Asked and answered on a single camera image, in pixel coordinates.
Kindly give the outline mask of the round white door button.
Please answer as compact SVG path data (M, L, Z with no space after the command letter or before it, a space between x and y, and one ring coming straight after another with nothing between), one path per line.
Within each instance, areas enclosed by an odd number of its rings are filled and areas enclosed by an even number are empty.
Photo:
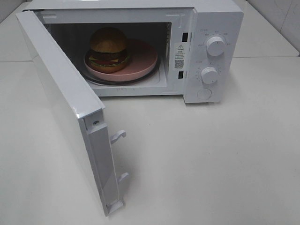
M212 91L210 89L204 88L198 91L197 97L202 100L207 100L211 97Z

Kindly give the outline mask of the lower white timer knob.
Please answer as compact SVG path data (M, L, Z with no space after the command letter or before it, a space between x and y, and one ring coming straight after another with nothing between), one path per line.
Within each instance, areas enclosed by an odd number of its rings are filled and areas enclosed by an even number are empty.
M218 80L218 71L214 67L206 67L201 71L202 82L212 84Z

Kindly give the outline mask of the glass microwave turntable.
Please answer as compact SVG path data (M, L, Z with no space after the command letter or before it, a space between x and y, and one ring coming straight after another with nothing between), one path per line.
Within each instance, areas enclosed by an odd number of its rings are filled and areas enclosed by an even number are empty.
M96 84L96 85L108 85L108 86L121 86L121 85L129 85L129 84L133 84L133 83L138 83L141 82L143 80L148 79L149 77L152 77L158 70L159 70L159 66L160 66L160 59L157 60L155 67L146 75L131 80L131 81L123 81L123 82L113 82L113 81L106 81L100 78L96 78L94 75L92 74L84 74L83 77L84 79L87 79L88 81Z

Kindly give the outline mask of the white microwave door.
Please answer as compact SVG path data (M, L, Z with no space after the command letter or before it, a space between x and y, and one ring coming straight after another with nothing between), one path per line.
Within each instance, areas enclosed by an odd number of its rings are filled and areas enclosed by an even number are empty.
M126 133L109 135L104 104L36 14L16 17L56 122L108 216L124 205L128 174L117 176L111 145Z

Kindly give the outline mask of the pink round plate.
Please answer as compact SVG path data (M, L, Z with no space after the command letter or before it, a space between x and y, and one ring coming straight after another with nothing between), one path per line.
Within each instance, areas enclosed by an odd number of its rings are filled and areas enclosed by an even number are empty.
M87 54L84 58L84 64L89 73L99 79L111 82L127 82L149 74L158 62L156 49L144 41L129 39L127 51L130 55L128 64L123 69L113 73L94 70L88 63Z

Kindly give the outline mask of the burger with brown bun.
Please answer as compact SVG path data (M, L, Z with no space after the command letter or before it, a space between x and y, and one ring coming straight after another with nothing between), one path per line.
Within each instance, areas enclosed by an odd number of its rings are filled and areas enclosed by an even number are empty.
M102 73L122 70L130 60L127 47L128 39L121 30L113 27L100 28L90 37L86 63Z

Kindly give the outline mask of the upper white power knob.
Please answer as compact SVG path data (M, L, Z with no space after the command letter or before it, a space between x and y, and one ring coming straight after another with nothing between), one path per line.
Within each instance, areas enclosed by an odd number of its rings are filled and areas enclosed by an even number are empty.
M225 51L225 39L220 35L209 37L205 45L206 51L210 56L219 56Z

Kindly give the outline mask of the white microwave oven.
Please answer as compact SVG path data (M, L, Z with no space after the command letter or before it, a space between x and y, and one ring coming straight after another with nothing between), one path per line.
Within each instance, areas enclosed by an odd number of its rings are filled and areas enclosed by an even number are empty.
M34 0L24 11L36 14L82 76L90 74L84 58L92 33L100 28L115 27L156 49L159 70L146 80L108 86L85 79L99 99L182 95L186 103L221 100L243 19L231 0ZM225 39L219 56L206 51L205 42L214 35ZM216 82L202 82L206 67L218 71ZM212 91L207 100L197 97L204 88Z

